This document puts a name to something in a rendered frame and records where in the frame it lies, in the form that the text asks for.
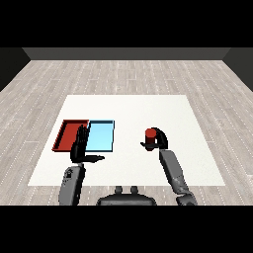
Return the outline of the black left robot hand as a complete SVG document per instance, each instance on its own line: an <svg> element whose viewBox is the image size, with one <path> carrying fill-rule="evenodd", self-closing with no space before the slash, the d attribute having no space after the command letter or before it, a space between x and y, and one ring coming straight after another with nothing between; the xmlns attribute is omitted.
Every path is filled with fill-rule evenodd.
<svg viewBox="0 0 253 253"><path fill-rule="evenodd" d="M86 155L86 146L88 142L89 131L86 127L80 126L76 133L76 139L72 143L70 151L70 159L73 163L90 162L96 163L103 160L104 156Z"/></svg>

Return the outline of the dark grey robot body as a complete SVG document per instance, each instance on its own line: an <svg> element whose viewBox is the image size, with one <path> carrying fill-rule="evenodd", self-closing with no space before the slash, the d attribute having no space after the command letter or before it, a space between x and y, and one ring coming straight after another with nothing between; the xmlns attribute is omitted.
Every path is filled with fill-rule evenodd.
<svg viewBox="0 0 253 253"><path fill-rule="evenodd" d="M122 186L116 186L112 195L100 198L97 206L156 206L153 198L141 195L137 186L130 187L130 193L124 194Z"/></svg>

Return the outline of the small red can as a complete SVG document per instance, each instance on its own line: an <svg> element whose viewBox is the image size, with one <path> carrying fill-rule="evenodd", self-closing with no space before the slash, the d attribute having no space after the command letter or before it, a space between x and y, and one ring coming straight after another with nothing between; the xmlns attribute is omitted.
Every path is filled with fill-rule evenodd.
<svg viewBox="0 0 253 253"><path fill-rule="evenodd" d="M148 128L145 131L145 142L148 144L153 144L156 139L156 130L154 128Z"/></svg>

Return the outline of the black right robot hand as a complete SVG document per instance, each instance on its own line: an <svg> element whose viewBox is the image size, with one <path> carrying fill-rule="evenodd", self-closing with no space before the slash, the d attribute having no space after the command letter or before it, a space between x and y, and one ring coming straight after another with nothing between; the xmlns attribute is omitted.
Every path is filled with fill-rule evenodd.
<svg viewBox="0 0 253 253"><path fill-rule="evenodd" d="M155 148L158 149L167 149L168 148L168 139L166 134L159 129L158 127L151 127L156 130L156 139L153 144L148 144L146 142L142 142L141 145L147 150L152 151Z"/></svg>

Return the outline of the red shallow open box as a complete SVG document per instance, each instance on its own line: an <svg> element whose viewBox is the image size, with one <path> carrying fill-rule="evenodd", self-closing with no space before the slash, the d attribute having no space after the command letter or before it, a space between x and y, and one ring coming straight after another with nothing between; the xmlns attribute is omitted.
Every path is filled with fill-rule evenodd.
<svg viewBox="0 0 253 253"><path fill-rule="evenodd" d="M55 139L52 151L70 152L80 126L87 127L88 120L64 120Z"/></svg>

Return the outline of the light blue shallow open box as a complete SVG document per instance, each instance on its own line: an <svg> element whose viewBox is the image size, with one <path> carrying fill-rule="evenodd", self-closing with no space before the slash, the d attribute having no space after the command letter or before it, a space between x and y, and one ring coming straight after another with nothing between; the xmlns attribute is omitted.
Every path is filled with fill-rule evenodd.
<svg viewBox="0 0 253 253"><path fill-rule="evenodd" d="M88 152L112 152L115 122L113 120L92 120L88 126Z"/></svg>

